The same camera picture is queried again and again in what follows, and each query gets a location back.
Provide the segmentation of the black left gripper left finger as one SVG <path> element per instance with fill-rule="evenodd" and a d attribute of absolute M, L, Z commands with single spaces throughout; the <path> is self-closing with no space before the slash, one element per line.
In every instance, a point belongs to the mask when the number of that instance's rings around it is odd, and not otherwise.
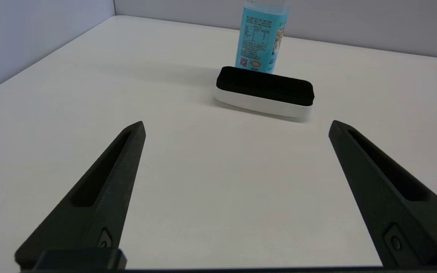
<path fill-rule="evenodd" d="M 22 271 L 123 269 L 119 249 L 146 138 L 123 129 L 14 254 Z"/>

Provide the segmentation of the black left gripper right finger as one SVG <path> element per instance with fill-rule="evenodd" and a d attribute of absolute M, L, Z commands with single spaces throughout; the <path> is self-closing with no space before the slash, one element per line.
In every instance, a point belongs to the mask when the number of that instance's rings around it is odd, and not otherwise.
<path fill-rule="evenodd" d="M 357 129 L 329 139 L 385 268 L 437 268 L 437 194 Z"/>

